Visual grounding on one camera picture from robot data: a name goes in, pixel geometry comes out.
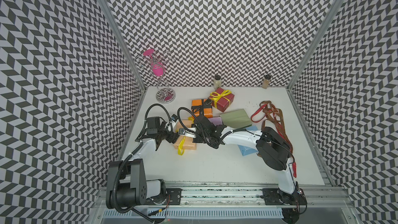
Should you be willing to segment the peach gift box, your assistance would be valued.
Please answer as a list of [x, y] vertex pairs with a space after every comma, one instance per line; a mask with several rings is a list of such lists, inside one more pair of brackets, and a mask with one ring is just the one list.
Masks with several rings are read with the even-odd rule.
[[[191, 120], [182, 120], [182, 123], [190, 128], [191, 125], [193, 124], [193, 122]], [[177, 142], [174, 144], [174, 148], [178, 149], [179, 144], [181, 143], [181, 141], [183, 140], [183, 138], [185, 138], [184, 136], [180, 136], [179, 139], [177, 140]], [[196, 150], [197, 149], [197, 144], [196, 143], [185, 143], [182, 146], [182, 149], [184, 150]]]

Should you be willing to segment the purple gift box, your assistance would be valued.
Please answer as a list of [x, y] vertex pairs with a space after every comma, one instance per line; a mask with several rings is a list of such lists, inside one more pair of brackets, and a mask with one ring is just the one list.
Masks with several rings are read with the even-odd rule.
[[214, 124], [215, 126], [217, 126], [217, 125], [223, 125], [223, 122], [222, 122], [222, 118], [221, 118], [221, 117], [208, 118], [208, 120], [209, 120], [212, 124]]

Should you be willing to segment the green gift box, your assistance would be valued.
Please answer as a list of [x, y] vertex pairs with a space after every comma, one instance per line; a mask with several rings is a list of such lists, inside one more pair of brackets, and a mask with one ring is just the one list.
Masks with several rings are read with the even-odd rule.
[[234, 110], [220, 115], [224, 125], [234, 128], [246, 128], [252, 125], [252, 121], [244, 109]]

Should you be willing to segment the blue gift box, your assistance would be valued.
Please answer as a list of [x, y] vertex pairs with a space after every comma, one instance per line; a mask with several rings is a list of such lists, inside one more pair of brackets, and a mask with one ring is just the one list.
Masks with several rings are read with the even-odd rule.
[[[252, 125], [252, 126], [246, 127], [246, 130], [248, 130], [250, 132], [254, 132], [254, 131], [257, 131], [258, 128], [257, 128], [257, 126]], [[246, 147], [246, 146], [242, 146], [242, 145], [238, 145], [238, 148], [239, 148], [242, 156], [247, 156], [247, 155], [258, 152], [256, 149], [252, 149], [250, 147]]]

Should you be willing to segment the brown ribbon of purple box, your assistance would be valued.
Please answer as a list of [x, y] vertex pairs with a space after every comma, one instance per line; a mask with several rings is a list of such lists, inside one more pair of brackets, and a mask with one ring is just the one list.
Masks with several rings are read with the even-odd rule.
[[261, 130], [265, 128], [266, 121], [273, 123], [277, 133], [284, 138], [284, 140], [289, 144], [290, 152], [293, 153], [293, 145], [290, 142], [285, 128], [285, 122], [283, 117], [283, 112], [281, 109], [276, 108], [275, 105], [271, 101], [263, 101], [260, 103], [261, 111], [265, 114], [262, 122]]

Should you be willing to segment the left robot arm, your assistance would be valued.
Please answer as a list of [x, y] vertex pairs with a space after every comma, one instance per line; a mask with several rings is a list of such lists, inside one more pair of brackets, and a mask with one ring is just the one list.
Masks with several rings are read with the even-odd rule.
[[176, 133], [178, 118], [174, 114], [170, 121], [160, 117], [149, 117], [136, 141], [138, 146], [122, 161], [109, 164], [106, 186], [106, 206], [126, 213], [138, 205], [164, 205], [171, 195], [163, 179], [147, 180], [143, 156], [157, 151], [163, 140], [174, 144], [179, 138]]

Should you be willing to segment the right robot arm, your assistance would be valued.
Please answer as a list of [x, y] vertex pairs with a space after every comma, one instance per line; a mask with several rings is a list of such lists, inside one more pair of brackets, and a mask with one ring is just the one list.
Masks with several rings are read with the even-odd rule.
[[222, 144], [255, 149], [278, 177], [278, 188], [265, 197], [267, 202], [297, 207], [301, 205], [302, 192], [295, 180], [296, 163], [291, 145], [273, 128], [265, 127], [257, 131], [235, 129], [223, 124], [214, 125], [205, 117], [195, 118], [193, 124], [192, 128], [182, 124], [178, 134], [192, 135], [214, 149]]

